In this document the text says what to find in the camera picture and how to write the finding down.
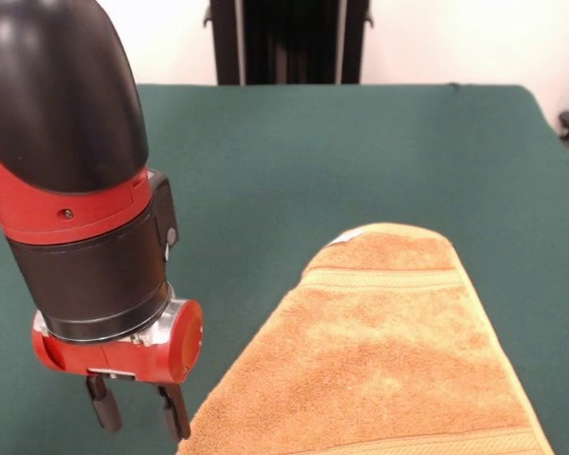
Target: black cylindrical joint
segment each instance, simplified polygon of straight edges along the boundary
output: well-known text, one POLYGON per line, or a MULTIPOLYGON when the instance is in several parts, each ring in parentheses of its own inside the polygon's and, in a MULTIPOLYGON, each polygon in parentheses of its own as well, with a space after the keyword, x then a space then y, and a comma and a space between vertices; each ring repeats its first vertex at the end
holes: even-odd
POLYGON ((66 341, 98 342, 131 334, 168 303, 156 199, 130 223, 63 245, 9 240, 48 330, 66 341))

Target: white wall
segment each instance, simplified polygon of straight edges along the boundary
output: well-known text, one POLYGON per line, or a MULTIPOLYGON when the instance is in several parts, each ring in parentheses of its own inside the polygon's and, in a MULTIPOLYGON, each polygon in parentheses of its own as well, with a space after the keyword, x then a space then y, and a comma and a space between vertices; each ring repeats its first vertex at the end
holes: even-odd
MULTIPOLYGON (((209 0, 100 0, 139 82, 215 84, 209 0)), ((569 0, 372 0, 363 83, 518 83, 569 108, 569 0)))
POLYGON ((209 0, 98 0, 138 82, 215 84, 209 0))

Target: green table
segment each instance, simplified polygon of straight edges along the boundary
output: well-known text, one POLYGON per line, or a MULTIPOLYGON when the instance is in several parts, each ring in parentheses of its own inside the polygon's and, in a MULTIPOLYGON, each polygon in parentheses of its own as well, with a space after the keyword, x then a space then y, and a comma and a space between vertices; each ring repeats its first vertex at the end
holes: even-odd
MULTIPOLYGON (((411 223, 456 245, 554 449, 569 454, 569 157, 529 93, 140 93, 150 164, 171 178, 182 234, 170 280, 206 318, 184 387, 191 412, 322 245, 365 223, 411 223)), ((0 455, 173 453, 149 386, 118 383, 124 428, 101 431, 83 380, 34 358, 32 313, 0 234, 0 455)))

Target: towel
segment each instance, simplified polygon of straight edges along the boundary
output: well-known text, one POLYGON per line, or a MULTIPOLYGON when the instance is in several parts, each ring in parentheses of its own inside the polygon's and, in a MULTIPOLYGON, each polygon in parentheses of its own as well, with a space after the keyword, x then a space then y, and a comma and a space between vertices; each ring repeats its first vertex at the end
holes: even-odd
POLYGON ((375 224, 311 261, 179 453, 553 451, 450 242, 375 224))

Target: screw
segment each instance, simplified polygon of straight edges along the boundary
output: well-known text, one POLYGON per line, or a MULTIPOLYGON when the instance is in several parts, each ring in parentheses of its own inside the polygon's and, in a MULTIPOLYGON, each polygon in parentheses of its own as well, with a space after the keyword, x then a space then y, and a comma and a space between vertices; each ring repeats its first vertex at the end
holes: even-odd
POLYGON ((177 240, 177 231, 174 230, 174 227, 169 227, 169 230, 167 230, 167 244, 173 246, 175 240, 177 240))
POLYGON ((70 209, 63 209, 59 212, 66 220, 71 220, 74 217, 74 212, 70 209))

